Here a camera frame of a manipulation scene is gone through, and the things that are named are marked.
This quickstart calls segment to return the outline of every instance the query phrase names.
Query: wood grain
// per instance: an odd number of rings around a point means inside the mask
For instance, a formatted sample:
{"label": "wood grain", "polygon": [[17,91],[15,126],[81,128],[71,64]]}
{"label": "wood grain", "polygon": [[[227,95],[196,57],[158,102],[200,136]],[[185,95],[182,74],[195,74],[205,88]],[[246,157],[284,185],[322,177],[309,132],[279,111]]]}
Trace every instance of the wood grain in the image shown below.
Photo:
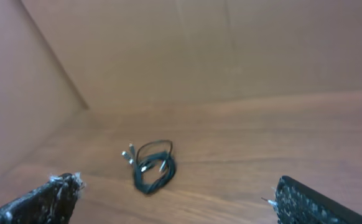
{"label": "wood grain", "polygon": [[[120,153],[155,139],[174,141],[178,172],[146,197]],[[76,171],[72,223],[276,223],[260,197],[281,175],[362,214],[362,91],[86,112],[0,178],[0,204]]]}

